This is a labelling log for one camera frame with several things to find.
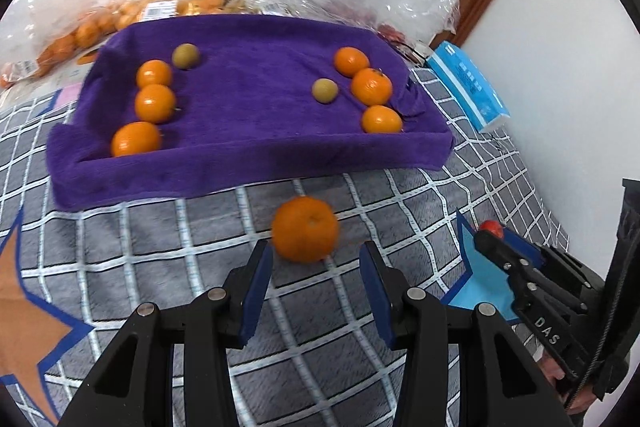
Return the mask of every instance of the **blue tissue package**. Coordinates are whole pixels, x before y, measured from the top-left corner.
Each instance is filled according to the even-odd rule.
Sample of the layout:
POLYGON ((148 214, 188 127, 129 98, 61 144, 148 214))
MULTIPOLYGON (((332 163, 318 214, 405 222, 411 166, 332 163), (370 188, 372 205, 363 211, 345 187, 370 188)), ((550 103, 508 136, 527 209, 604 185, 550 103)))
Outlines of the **blue tissue package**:
POLYGON ((509 110, 471 59, 444 41, 427 60, 478 132, 491 132, 511 118, 509 110))

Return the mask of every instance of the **purple tray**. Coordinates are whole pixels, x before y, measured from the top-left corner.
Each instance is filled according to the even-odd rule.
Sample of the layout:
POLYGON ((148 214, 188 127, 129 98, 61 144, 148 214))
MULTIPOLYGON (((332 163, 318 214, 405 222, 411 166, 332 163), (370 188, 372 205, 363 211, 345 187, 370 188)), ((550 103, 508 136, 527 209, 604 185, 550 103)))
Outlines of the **purple tray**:
POLYGON ((303 19, 214 15, 134 24, 100 51, 72 124, 55 126, 47 166, 61 210, 155 197, 201 196, 284 178, 380 168, 440 169, 453 137, 439 110, 408 79, 402 59, 372 32, 303 19), (110 157, 111 137, 136 120, 136 71, 152 58, 196 44, 204 57, 174 71, 177 116, 161 126, 162 150, 110 157), (333 66, 342 46, 364 51, 394 84, 389 105, 401 134, 366 134, 364 106, 333 66), (340 95, 322 105, 313 82, 335 80, 340 95))

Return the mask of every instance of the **purple towel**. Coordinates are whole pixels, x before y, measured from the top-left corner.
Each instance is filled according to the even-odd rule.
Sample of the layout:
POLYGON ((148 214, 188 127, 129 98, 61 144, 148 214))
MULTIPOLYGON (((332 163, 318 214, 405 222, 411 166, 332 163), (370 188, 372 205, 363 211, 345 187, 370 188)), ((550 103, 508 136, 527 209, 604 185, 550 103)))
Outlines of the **purple towel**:
POLYGON ((381 168, 440 169, 453 137, 429 95, 409 81, 402 59, 372 32, 303 19, 215 15, 134 24, 100 51, 72 124, 55 126, 47 166, 61 210, 155 197, 191 198, 284 178, 381 168), (196 44, 204 57, 174 71, 182 110, 161 125, 162 150, 110 157, 113 134, 137 120, 136 71, 196 44), (366 134, 364 106, 333 66, 342 46, 365 52, 394 85, 389 105, 404 132, 366 134), (334 103, 311 96, 321 77, 340 86, 334 103))

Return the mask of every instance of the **metal screw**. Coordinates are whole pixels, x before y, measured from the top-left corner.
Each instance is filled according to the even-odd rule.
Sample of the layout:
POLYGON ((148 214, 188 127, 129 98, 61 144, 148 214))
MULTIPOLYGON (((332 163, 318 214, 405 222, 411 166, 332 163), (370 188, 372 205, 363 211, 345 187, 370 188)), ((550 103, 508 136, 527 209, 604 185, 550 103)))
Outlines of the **metal screw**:
POLYGON ((491 303, 483 302, 478 306, 478 311, 485 317, 491 317, 495 315, 495 306, 491 303))
POLYGON ((154 311, 156 311, 156 306, 151 302, 145 302, 144 304, 140 304, 136 311, 141 317, 146 317, 147 315, 151 315, 154 311))
POLYGON ((224 288, 212 288, 207 293, 207 297, 210 301, 222 301, 226 297, 224 288))
POLYGON ((412 301, 421 301, 427 296, 427 293, 422 288, 409 288, 406 291, 406 296, 412 301))

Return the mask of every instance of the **red cherry tomato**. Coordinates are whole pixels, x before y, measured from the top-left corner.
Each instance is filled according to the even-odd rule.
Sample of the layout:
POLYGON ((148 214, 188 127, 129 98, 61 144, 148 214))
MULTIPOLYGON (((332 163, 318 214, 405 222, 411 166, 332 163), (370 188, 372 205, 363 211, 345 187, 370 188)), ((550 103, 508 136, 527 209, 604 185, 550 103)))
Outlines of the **red cherry tomato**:
POLYGON ((493 233, 496 237, 504 239, 504 230, 502 229, 502 225, 493 219, 488 219, 482 223, 482 225, 480 225, 480 230, 487 230, 488 232, 493 233))

